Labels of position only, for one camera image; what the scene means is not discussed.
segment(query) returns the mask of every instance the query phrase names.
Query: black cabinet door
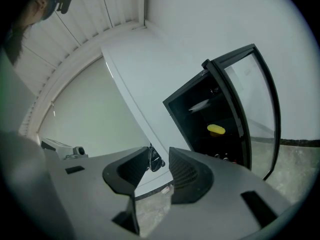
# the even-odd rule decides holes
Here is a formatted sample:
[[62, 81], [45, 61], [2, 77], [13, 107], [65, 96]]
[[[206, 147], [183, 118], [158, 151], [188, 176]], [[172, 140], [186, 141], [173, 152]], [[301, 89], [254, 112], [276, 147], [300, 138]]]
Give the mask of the black cabinet door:
[[246, 167], [266, 180], [275, 168], [281, 136], [279, 99], [266, 62], [250, 44], [207, 59], [202, 67], [213, 75], [231, 108]]

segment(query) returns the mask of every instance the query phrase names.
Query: person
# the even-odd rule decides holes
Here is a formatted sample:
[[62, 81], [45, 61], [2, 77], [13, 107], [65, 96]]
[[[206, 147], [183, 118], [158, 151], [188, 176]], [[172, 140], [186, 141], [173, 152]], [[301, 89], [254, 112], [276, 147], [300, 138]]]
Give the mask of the person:
[[48, 19], [55, 11], [59, 0], [28, 0], [23, 10], [12, 21], [4, 38], [3, 47], [14, 65], [22, 50], [24, 33], [33, 24]]

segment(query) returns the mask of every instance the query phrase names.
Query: yellow sponge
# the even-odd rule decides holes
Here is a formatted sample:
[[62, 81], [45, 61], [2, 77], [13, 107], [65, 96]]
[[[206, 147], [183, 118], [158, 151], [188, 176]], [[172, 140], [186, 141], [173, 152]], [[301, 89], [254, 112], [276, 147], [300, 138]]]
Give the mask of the yellow sponge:
[[207, 129], [210, 131], [210, 132], [213, 132], [213, 133], [216, 133], [216, 134], [225, 134], [226, 132], [226, 129], [219, 126], [219, 125], [216, 125], [216, 124], [210, 124], [208, 125]]

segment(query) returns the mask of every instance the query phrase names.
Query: open cabinet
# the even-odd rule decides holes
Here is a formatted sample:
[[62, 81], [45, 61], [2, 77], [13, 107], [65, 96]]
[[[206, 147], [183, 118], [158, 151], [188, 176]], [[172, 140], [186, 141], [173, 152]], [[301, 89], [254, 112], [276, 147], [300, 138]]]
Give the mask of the open cabinet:
[[[254, 44], [214, 60], [163, 103], [192, 151], [253, 170], [267, 179], [281, 135], [276, 87]], [[219, 134], [209, 125], [222, 127]]]

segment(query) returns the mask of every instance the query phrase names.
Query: black slot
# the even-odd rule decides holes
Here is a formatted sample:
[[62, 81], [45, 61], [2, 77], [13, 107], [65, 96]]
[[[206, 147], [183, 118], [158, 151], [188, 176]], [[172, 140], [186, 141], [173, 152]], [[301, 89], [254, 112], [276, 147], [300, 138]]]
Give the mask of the black slot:
[[78, 165], [78, 166], [66, 168], [65, 171], [66, 171], [67, 174], [74, 174], [74, 173], [83, 171], [84, 169], [85, 168], [83, 168], [82, 166]]
[[56, 151], [56, 149], [53, 146], [50, 146], [49, 144], [41, 141], [41, 148], [43, 148], [44, 150], [52, 150], [52, 151]]
[[277, 218], [276, 214], [255, 191], [244, 192], [241, 196], [262, 228]]

